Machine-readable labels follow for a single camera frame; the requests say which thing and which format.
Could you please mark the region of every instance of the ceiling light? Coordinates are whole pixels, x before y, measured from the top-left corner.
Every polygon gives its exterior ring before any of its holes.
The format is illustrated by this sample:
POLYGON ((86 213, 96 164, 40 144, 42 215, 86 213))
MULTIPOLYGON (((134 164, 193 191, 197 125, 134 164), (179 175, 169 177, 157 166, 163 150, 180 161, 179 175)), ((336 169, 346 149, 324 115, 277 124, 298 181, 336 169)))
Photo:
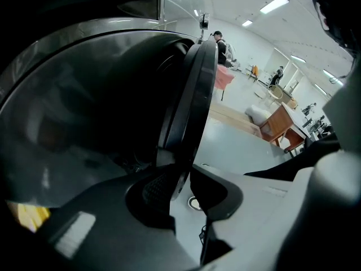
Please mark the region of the ceiling light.
POLYGON ((295 59, 297 59, 297 60, 299 60, 299 61, 302 61, 303 63, 306 63, 306 61, 305 61, 304 59, 302 59, 302 58, 299 58, 299 57, 294 56, 294 55, 291 55, 291 57, 292 57, 292 58, 295 58, 295 59))
POLYGON ((251 25, 253 22, 250 21, 250 20, 247 20, 245 23, 242 24, 242 26, 248 26, 248 25, 251 25))
POLYGON ((323 70, 323 72, 330 78, 334 78, 335 76, 332 75, 331 73, 329 73, 328 71, 326 71, 325 69, 323 70))
POLYGON ((267 4, 264 8, 262 8, 260 12, 267 14, 272 10, 287 4, 288 2, 288 0, 273 0, 271 3, 267 4))
POLYGON ((327 95, 326 91, 324 91, 322 88, 320 88, 317 84, 315 84, 315 86, 316 86, 324 95, 327 95))

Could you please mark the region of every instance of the gray floor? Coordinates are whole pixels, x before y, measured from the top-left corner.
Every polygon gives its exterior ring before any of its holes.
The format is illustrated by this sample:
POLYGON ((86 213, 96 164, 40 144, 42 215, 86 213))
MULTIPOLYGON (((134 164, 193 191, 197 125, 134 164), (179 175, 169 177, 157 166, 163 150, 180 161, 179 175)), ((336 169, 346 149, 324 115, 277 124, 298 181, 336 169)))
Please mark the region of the gray floor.
POLYGON ((227 85, 224 91, 223 101, 221 101, 222 91, 218 90, 213 98, 214 102, 223 104, 239 112, 245 112, 245 110, 253 104, 260 108, 267 109, 271 113, 278 108, 276 103, 270 106, 269 101, 263 101, 255 95, 254 92, 266 92, 265 88, 254 82, 253 79, 239 71, 229 70, 229 73, 233 74, 235 78, 227 85))
MULTIPOLYGON (((290 155, 279 147, 209 117, 195 163, 241 176, 246 172, 274 167, 289 159, 290 155)), ((202 250, 199 234, 206 217, 203 212, 188 207, 187 201, 191 196, 188 178, 179 197, 171 202, 170 214, 175 217, 177 240, 199 262, 202 250)))

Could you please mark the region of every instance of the white ceiling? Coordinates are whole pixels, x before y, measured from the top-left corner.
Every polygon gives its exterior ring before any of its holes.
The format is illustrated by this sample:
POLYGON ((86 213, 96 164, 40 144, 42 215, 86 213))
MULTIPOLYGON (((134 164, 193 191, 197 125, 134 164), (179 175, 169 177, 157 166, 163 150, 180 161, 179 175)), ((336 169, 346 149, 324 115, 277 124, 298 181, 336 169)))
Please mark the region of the white ceiling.
POLYGON ((303 58, 306 63, 294 61, 300 70, 327 93, 333 95, 340 86, 332 85, 323 69, 336 77, 346 75, 352 57, 328 37, 320 25, 311 0, 289 0, 287 5, 262 14, 259 10, 273 0, 204 0, 211 17, 247 27, 274 44, 285 55, 303 58))

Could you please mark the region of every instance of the person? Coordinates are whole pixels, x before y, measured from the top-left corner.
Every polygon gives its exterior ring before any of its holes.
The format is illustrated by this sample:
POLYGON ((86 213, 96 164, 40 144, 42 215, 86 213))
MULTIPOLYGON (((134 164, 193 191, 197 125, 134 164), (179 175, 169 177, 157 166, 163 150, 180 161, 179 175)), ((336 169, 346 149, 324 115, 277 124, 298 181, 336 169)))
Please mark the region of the person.
POLYGON ((309 106, 307 106, 306 108, 304 108, 304 109, 302 110, 303 114, 304 114, 305 116, 309 115, 310 111, 311 111, 312 108, 315 107, 315 106, 317 106, 316 103, 310 104, 309 106))
POLYGON ((222 39, 223 35, 221 31, 215 31, 213 34, 214 40, 218 45, 218 64, 226 64, 226 44, 222 39))
POLYGON ((321 116, 321 117, 313 124, 313 126, 310 127, 309 133, 316 132, 316 131, 322 126, 322 123, 323 123, 324 118, 325 118, 324 115, 321 116))
POLYGON ((275 76, 272 78, 270 85, 277 85, 282 77, 283 77, 283 66, 280 66, 280 69, 276 71, 275 76))

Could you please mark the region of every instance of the fluorescent light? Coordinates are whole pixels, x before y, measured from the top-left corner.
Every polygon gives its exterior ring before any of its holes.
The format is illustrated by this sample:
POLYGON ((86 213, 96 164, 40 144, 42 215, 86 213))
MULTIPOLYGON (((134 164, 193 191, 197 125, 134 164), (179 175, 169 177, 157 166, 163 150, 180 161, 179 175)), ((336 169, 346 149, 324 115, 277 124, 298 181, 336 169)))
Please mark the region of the fluorescent light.
POLYGON ((323 72, 330 78, 334 78, 334 75, 332 75, 331 73, 329 73, 328 71, 326 71, 325 69, 323 70, 323 72))
POLYGON ((324 95, 327 95, 327 93, 326 93, 322 88, 320 88, 317 84, 315 84, 315 86, 316 86, 324 95))
POLYGON ((242 24, 242 26, 248 26, 248 25, 251 25, 253 22, 250 21, 250 20, 247 20, 245 23, 242 24))
POLYGON ((272 10, 287 4, 288 2, 288 0, 273 0, 271 3, 267 4, 264 8, 262 8, 260 12, 267 14, 272 10))
POLYGON ((306 61, 305 61, 304 59, 302 59, 302 58, 299 58, 299 57, 294 56, 294 55, 291 55, 291 57, 292 57, 292 58, 295 58, 295 59, 297 59, 297 60, 299 60, 299 61, 302 61, 303 63, 306 63, 306 61))
POLYGON ((131 21, 131 20, 113 20, 113 21, 109 21, 109 23, 115 23, 115 22, 127 22, 127 21, 131 21))

